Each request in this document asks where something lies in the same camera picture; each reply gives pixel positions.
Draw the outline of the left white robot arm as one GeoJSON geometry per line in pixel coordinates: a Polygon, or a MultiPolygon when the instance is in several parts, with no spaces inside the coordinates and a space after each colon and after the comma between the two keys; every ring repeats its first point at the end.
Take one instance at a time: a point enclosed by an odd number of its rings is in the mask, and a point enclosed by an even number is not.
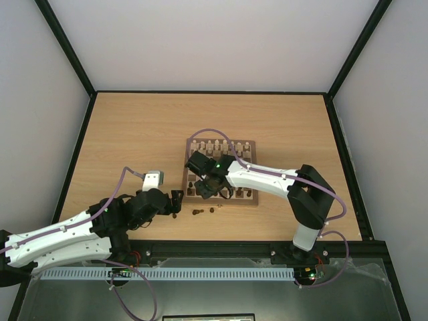
{"type": "Polygon", "coordinates": [[[1,230],[1,286],[19,284],[46,269],[103,260],[124,261],[131,253],[129,231],[150,225],[156,215],[181,211],[182,190],[123,194],[65,221],[22,234],[1,230]]]}

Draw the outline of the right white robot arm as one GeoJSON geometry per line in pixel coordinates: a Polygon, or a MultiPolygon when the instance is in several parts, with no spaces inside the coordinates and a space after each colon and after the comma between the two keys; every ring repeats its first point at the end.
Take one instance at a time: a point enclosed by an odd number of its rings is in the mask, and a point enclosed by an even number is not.
{"type": "Polygon", "coordinates": [[[195,188],[203,199],[220,194],[223,189],[248,188],[288,200],[298,222],[292,255],[305,262],[315,254],[314,244],[324,228],[336,193],[314,167],[273,169],[231,155],[215,160],[195,151],[185,168],[199,177],[195,188]]]}

